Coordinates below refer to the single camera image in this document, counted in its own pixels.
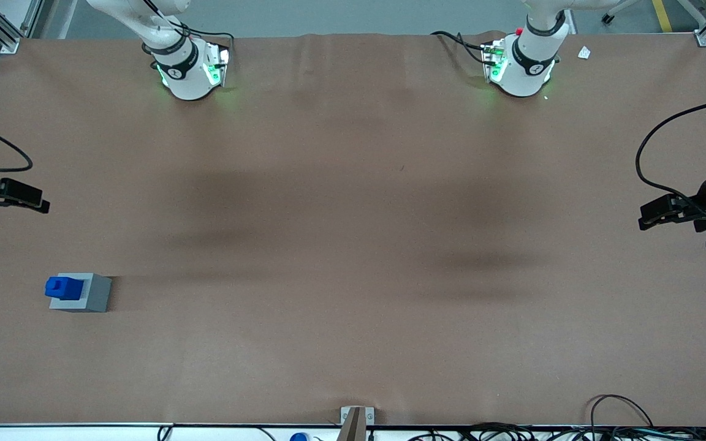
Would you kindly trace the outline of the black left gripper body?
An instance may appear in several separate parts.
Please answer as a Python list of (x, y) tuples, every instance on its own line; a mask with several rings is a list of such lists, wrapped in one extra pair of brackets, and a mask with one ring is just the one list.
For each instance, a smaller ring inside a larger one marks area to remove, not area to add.
[(692, 222), (697, 233), (706, 231), (706, 180), (702, 182), (697, 193), (685, 198), (680, 196), (679, 190), (674, 191), (675, 204), (680, 212), (676, 215), (675, 223)]

